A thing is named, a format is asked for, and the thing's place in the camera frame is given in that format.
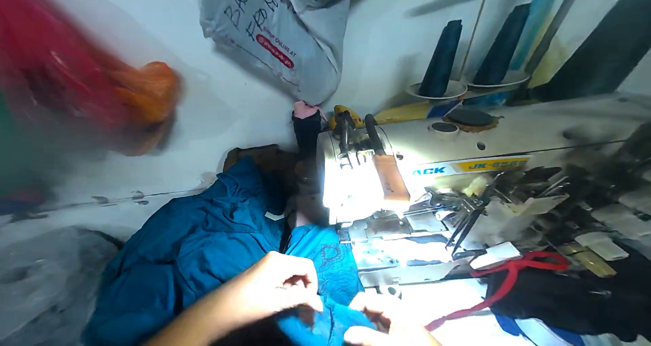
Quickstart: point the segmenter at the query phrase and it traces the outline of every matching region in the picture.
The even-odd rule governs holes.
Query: blue fabric
[[[517,325],[516,320],[511,317],[506,317],[499,314],[494,314],[497,323],[506,333],[510,335],[522,335],[529,340],[527,334]],[[585,342],[581,338],[581,335],[574,332],[561,330],[560,328],[549,327],[551,332],[556,333],[560,338],[564,339],[566,342],[573,346],[585,346]]]
[[[206,293],[280,250],[284,221],[265,217],[282,212],[280,184],[248,158],[218,178],[201,194],[171,200],[125,243],[103,274],[85,344],[145,342]],[[350,247],[331,227],[296,228],[286,253],[313,259],[324,304],[312,329],[293,311],[277,315],[293,343],[340,346],[348,327],[372,327],[347,307],[362,285]]]

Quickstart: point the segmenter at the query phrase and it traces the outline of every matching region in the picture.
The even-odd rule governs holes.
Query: white wall
[[[202,179],[206,181],[220,170],[226,152],[233,147],[294,145],[290,125],[294,100],[213,50],[212,41],[202,36],[197,0],[56,1],[126,62],[134,66],[152,60],[167,62],[185,83],[178,120],[164,150],[135,158],[117,153],[92,160],[71,157],[71,172],[57,188],[58,205],[93,202],[93,195],[124,199],[136,190],[146,195],[184,192],[205,186]],[[365,115],[409,102],[402,91],[420,81],[441,30],[454,19],[463,21],[453,72],[458,75],[481,0],[431,12],[437,1],[354,0],[344,42],[341,85],[323,105],[325,110],[344,104]],[[484,57],[510,10],[528,1],[487,0],[470,67]],[[577,8],[586,6],[595,15],[586,19],[572,15],[579,12],[570,14],[561,28],[561,43],[576,48],[614,1],[579,0]],[[109,220],[106,214],[101,216]],[[138,219],[128,225],[141,224]]]

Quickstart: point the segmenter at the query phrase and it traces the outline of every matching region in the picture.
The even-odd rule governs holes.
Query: red strap
[[[558,263],[545,263],[540,261],[534,261],[535,258],[553,258]],[[567,270],[569,266],[570,266],[570,261],[568,261],[565,257],[561,256],[558,253],[545,252],[545,251],[533,251],[533,252],[526,253],[521,259],[508,261],[505,264],[495,268],[491,268],[490,270],[473,272],[471,274],[473,277],[481,277],[486,274],[492,274],[494,272],[499,272],[503,270],[509,271],[507,277],[504,279],[504,282],[499,287],[499,289],[495,292],[495,294],[489,296],[486,300],[484,300],[483,302],[477,304],[472,308],[458,310],[455,311],[454,313],[450,313],[449,315],[446,315],[445,317],[438,318],[432,321],[429,325],[426,325],[425,328],[428,331],[433,331],[436,328],[439,328],[441,325],[443,325],[445,321],[463,318],[468,315],[471,315],[472,313],[475,313],[476,311],[480,311],[481,309],[489,308],[495,302],[504,298],[509,293],[509,291],[513,289],[513,286],[515,286],[517,281],[517,273],[523,268],[533,267],[533,268],[541,268],[543,270],[562,271],[562,270]]]

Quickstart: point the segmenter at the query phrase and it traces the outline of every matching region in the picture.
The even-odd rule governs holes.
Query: finger
[[[314,311],[323,311],[321,296],[304,287],[292,286],[289,289],[279,289],[280,308],[290,309],[300,305],[308,306]]]
[[[388,334],[362,326],[348,328],[344,341],[357,346],[388,346],[391,343]]]
[[[355,298],[350,302],[348,308],[369,313],[382,314],[388,318],[388,315],[394,314],[398,309],[400,309],[400,301],[389,295],[360,292],[355,295]]]
[[[314,262],[311,259],[280,255],[275,257],[275,261],[277,261],[276,274],[279,276],[279,280],[285,282],[292,277],[300,276],[303,278],[305,287],[316,294],[318,291],[318,277]]]

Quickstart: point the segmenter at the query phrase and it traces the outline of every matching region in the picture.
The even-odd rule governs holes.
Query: red plastic bag
[[[81,124],[142,155],[171,125],[179,84],[163,62],[137,69],[107,54],[48,0],[0,0],[0,88],[22,119]]]
[[[88,43],[64,19],[47,0],[0,0],[0,83],[8,99],[20,94],[114,132],[128,111]]]

